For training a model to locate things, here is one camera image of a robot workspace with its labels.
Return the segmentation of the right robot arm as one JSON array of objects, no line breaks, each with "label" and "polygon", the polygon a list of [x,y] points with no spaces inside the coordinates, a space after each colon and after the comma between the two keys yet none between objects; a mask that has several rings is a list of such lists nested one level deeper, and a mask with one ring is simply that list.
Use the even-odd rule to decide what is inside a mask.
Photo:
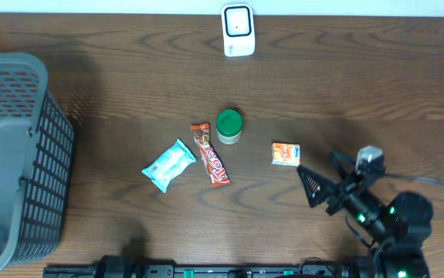
[{"label": "right robot arm", "polygon": [[431,235],[432,204],[414,192],[398,194],[388,205],[370,192],[370,187],[386,176],[385,156],[380,148],[367,146],[356,158],[330,153],[340,181],[334,182],[300,165],[309,206],[327,203],[326,213],[340,210],[372,238],[365,242],[366,257],[347,259],[329,270],[331,277],[429,277],[422,244]]}]

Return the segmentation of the teal white snack packet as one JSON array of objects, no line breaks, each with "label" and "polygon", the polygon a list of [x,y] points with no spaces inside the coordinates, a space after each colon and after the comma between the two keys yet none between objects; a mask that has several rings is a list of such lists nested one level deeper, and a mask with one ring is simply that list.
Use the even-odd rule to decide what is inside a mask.
[{"label": "teal white snack packet", "polygon": [[149,177],[163,193],[166,193],[170,182],[196,161],[192,151],[179,138],[141,172]]}]

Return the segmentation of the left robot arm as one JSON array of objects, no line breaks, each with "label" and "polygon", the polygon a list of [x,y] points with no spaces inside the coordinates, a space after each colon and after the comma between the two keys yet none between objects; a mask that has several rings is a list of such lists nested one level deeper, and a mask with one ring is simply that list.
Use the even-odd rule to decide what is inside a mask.
[{"label": "left robot arm", "polygon": [[136,263],[120,256],[104,256],[89,266],[46,267],[43,278],[130,278],[136,277]]}]

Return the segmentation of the orange small snack packet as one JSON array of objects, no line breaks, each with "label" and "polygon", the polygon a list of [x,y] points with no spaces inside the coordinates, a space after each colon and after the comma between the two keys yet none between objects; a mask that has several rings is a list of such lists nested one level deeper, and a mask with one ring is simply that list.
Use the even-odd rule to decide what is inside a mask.
[{"label": "orange small snack packet", "polygon": [[272,164],[283,165],[283,166],[299,166],[300,145],[273,143]]}]

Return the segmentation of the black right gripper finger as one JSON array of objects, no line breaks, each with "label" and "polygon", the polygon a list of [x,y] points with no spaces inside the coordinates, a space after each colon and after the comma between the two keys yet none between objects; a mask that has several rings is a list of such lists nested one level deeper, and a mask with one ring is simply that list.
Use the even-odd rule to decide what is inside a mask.
[{"label": "black right gripper finger", "polygon": [[349,173],[345,170],[345,168],[341,164],[342,161],[352,165],[356,165],[356,160],[353,157],[347,156],[346,154],[343,154],[339,151],[331,151],[329,156],[331,162],[334,165],[334,168],[336,169],[337,173],[341,178],[346,178],[349,175]]},{"label": "black right gripper finger", "polygon": [[297,173],[303,183],[303,188],[311,208],[323,202],[336,202],[338,200],[337,183],[309,168],[305,168],[303,165],[297,168]]}]

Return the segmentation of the red Top chocolate bar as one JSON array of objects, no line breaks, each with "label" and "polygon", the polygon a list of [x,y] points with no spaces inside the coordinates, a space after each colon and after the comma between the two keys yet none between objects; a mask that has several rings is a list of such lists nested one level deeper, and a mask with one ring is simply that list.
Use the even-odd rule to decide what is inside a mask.
[{"label": "red Top chocolate bar", "polygon": [[205,170],[210,178],[211,186],[218,188],[224,185],[230,185],[231,180],[226,172],[220,157],[213,149],[210,141],[210,125],[193,124],[190,126],[194,140],[200,151]]}]

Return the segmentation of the green lid jar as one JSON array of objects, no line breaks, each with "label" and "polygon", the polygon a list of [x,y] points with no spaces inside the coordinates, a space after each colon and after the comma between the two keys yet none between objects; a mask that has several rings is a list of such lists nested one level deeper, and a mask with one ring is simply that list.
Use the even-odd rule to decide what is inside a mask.
[{"label": "green lid jar", "polygon": [[217,138],[223,144],[235,144],[242,136],[243,119],[236,110],[224,110],[216,121]]}]

